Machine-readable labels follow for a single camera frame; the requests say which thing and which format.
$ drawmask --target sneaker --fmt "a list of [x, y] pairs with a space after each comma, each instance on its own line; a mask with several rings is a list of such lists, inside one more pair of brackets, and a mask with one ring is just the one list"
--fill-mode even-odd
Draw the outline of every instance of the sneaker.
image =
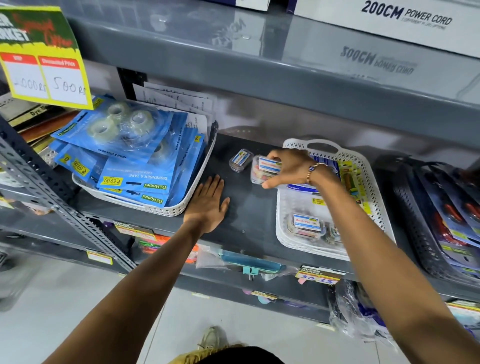
[[202, 340], [198, 343], [197, 350], [201, 349], [219, 349], [220, 348], [220, 331], [215, 326], [208, 328]]

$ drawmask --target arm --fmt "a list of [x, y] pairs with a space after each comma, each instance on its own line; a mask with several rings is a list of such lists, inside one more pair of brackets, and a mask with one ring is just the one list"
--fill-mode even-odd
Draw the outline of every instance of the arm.
[[[282, 161], [279, 175], [264, 188], [305, 183], [315, 162], [303, 151], [274, 150]], [[455, 320], [440, 295], [405, 253], [368, 217], [327, 166], [311, 174], [332, 214], [355, 271], [412, 363], [478, 363], [480, 345]]]
[[224, 182], [219, 179], [209, 177], [198, 186], [175, 235], [122, 279], [44, 364], [137, 362], [188, 255], [225, 216], [230, 199], [220, 205]]

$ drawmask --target discount sign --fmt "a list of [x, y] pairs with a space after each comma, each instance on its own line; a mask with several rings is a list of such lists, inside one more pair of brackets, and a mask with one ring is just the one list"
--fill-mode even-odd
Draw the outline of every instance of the discount sign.
[[82, 56], [59, 7], [1, 7], [0, 62], [13, 97], [93, 109]]

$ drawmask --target bracelet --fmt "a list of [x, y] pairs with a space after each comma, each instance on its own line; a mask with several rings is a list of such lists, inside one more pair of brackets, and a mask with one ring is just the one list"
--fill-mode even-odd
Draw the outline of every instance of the bracelet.
[[323, 164], [324, 166], [327, 165], [326, 163], [318, 162], [318, 163], [314, 164], [313, 166], [311, 166], [310, 168], [308, 168], [308, 172], [307, 172], [307, 184], [309, 184], [310, 186], [312, 185], [312, 184], [310, 183], [310, 175], [311, 175], [311, 173], [315, 170], [315, 168], [317, 168], [318, 166], [320, 166], [320, 165], [322, 165], [322, 164]]

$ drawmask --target person's left hand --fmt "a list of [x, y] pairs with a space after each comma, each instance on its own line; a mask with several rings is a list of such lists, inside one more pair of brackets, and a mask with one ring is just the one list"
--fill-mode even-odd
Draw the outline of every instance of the person's left hand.
[[208, 177], [205, 184], [199, 184], [185, 210], [183, 222], [197, 221], [201, 224], [202, 234], [212, 232], [222, 222], [230, 203], [230, 197], [227, 197], [220, 205], [224, 184], [219, 175], [213, 180]]

